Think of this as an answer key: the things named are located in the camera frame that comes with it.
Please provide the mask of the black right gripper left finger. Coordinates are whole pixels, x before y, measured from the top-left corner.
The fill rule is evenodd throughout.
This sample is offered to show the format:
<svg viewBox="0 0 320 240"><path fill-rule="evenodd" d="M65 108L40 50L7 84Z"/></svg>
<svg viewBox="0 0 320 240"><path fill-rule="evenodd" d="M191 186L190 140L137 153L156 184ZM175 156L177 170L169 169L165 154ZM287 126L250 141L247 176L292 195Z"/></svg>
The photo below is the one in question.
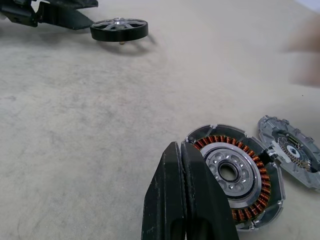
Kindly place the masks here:
<svg viewBox="0 0 320 240"><path fill-rule="evenodd" d="M141 239L184 240L186 216L181 152L173 141L163 151L144 197Z"/></svg>

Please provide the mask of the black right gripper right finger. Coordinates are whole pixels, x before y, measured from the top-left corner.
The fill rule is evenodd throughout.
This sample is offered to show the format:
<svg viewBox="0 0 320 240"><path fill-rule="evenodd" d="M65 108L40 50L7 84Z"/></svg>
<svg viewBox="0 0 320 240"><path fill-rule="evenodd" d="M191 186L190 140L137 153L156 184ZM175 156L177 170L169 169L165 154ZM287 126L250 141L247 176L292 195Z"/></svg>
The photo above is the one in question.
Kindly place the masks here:
<svg viewBox="0 0 320 240"><path fill-rule="evenodd" d="M238 233L228 198L201 152L181 143L187 204L188 240L237 240Z"/></svg>

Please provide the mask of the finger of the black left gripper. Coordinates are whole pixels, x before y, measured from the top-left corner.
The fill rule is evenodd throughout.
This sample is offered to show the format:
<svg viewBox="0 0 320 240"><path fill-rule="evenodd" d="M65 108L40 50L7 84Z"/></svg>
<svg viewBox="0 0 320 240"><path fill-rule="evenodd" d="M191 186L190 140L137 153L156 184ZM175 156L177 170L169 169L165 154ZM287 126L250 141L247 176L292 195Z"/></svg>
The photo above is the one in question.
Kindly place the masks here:
<svg viewBox="0 0 320 240"><path fill-rule="evenodd" d="M50 4L62 8L94 8L98 7L97 0L46 0Z"/></svg>
<svg viewBox="0 0 320 240"><path fill-rule="evenodd" d="M39 23L71 30L86 29L94 23L76 9L64 8L45 2L39 4L37 18Z"/></svg>

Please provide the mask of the person's bare hand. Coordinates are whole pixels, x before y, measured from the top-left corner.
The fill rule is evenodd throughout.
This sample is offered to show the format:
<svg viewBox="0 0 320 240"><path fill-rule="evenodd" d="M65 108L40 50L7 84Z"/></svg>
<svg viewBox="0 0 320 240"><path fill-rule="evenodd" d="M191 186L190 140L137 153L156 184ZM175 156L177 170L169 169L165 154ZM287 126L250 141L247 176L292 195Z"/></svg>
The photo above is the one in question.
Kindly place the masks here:
<svg viewBox="0 0 320 240"><path fill-rule="evenodd" d="M293 58L289 67L291 83L320 87L320 12L302 21L285 39L280 52Z"/></svg>

